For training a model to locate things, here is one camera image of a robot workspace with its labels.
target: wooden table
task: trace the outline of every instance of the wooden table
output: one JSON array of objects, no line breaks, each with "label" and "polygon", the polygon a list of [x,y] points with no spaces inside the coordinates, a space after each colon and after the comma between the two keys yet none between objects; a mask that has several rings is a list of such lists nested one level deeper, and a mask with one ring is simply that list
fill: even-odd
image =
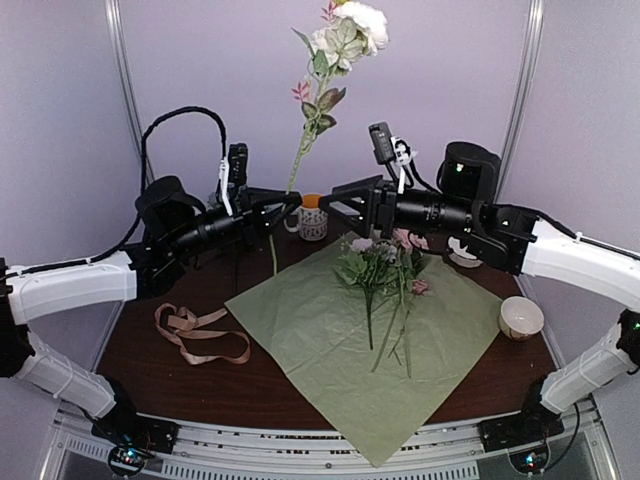
[{"label": "wooden table", "polygon": [[[306,243],[297,235],[278,231],[280,267],[302,260],[344,231],[333,222],[328,238],[319,243]],[[442,239],[432,242],[437,243],[442,244]],[[161,304],[186,306],[204,315],[222,308],[234,296],[235,281],[242,292],[268,279],[272,271],[266,246],[240,255],[235,276],[233,255],[210,262],[202,270],[187,274],[164,297],[126,305],[98,372],[121,381],[141,413],[238,427],[331,429],[257,343],[252,342],[251,359],[245,365],[219,360],[191,366],[178,348],[157,332],[154,312]],[[459,271],[502,298],[520,294],[514,279],[505,273],[485,266]],[[231,315],[215,326],[218,330],[242,330]],[[214,351],[239,355],[244,343],[235,335],[227,335],[193,342],[189,348],[196,354]],[[519,410],[529,384],[553,369],[540,335],[518,343],[500,334],[428,423]]]}]

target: table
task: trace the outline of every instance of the table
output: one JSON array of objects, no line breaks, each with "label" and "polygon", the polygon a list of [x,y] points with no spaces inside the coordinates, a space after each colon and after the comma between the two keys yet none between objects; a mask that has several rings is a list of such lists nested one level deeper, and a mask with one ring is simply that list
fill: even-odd
[{"label": "table", "polygon": [[[286,268],[335,241],[345,233],[333,222],[327,239],[306,243],[283,229],[276,232],[280,268]],[[432,248],[444,244],[431,239]],[[275,429],[332,429],[331,425],[287,380],[275,361],[252,342],[245,365],[218,360],[191,366],[178,348],[154,325],[154,312],[165,302],[186,306],[197,315],[223,307],[234,296],[235,284],[245,291],[272,274],[271,255],[262,249],[239,255],[203,259],[204,268],[183,277],[167,295],[125,306],[107,344],[98,373],[118,379],[141,413],[192,422]],[[458,271],[501,298],[520,295],[513,277],[482,266]],[[231,316],[217,330],[242,330]],[[187,343],[195,354],[239,355],[245,344],[235,335]],[[427,423],[466,420],[519,410],[530,383],[554,370],[541,335],[514,342],[500,334]]]}]

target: white wall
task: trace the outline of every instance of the white wall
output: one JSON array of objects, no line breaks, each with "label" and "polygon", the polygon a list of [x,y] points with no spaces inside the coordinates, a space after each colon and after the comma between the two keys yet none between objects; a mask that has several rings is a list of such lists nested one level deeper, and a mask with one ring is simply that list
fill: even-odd
[{"label": "white wall", "polygon": [[[302,132],[291,87],[308,54],[291,27],[321,28],[328,0],[122,2],[122,22],[142,123],[183,105],[218,112],[231,142],[250,149],[249,182],[285,188]],[[370,0],[389,19],[391,43],[336,85],[338,126],[303,159],[296,188],[333,186],[382,173],[367,127],[388,121],[420,152],[434,177],[448,142],[465,139],[499,152],[518,78],[528,2]],[[201,115],[171,120],[150,141],[159,175],[178,174],[206,199],[215,187],[218,133]]]},{"label": "white wall", "polygon": [[[0,1],[0,255],[32,265],[96,254],[135,211],[138,164],[102,0]],[[114,305],[32,325],[93,364]],[[0,380],[0,477],[36,478],[56,402]]]},{"label": "white wall", "polygon": [[[640,251],[640,3],[548,0],[526,119],[502,200],[542,209],[585,235]],[[534,279],[567,361],[598,340],[620,305]],[[624,478],[636,480],[640,382],[598,393]]]}]

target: wall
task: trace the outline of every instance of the wall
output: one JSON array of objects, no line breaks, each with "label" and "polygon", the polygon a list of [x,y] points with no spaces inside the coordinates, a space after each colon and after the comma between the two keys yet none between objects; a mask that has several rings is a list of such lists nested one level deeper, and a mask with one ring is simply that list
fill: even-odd
[{"label": "wall", "polygon": [[[0,255],[36,264],[99,253],[135,211],[138,165],[102,0],[0,1]],[[32,328],[90,366],[114,305]],[[56,402],[0,380],[0,477],[36,478]]]},{"label": "wall", "polygon": [[[134,90],[144,126],[183,105],[218,112],[231,142],[250,149],[249,182],[285,188],[302,133],[291,87],[308,54],[291,27],[311,34],[328,0],[137,0],[122,2]],[[382,173],[367,127],[388,121],[420,151],[432,179],[446,144],[465,139],[499,152],[520,66],[528,2],[371,0],[389,19],[391,44],[336,85],[347,97],[338,126],[303,159],[297,189]],[[206,199],[220,158],[215,125],[201,115],[162,125],[150,139],[156,174],[178,174]]]},{"label": "wall", "polygon": [[[547,211],[574,230],[640,250],[640,3],[546,2],[542,47],[503,200]],[[533,279],[567,361],[617,320],[621,306]],[[626,479],[637,479],[637,377],[597,399]]]}]

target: small cup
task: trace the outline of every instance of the small cup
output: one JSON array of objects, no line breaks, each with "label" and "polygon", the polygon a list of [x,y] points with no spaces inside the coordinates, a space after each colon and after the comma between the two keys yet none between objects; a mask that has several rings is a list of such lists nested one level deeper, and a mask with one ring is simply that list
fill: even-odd
[{"label": "small cup", "polygon": [[542,330],[544,314],[528,298],[510,297],[500,306],[498,324],[511,340],[524,341]]},{"label": "small cup", "polygon": [[317,242],[327,236],[329,215],[320,210],[318,202],[322,195],[308,193],[302,197],[302,206],[298,209],[298,223],[294,227],[284,222],[290,233],[297,233],[308,242]]}]

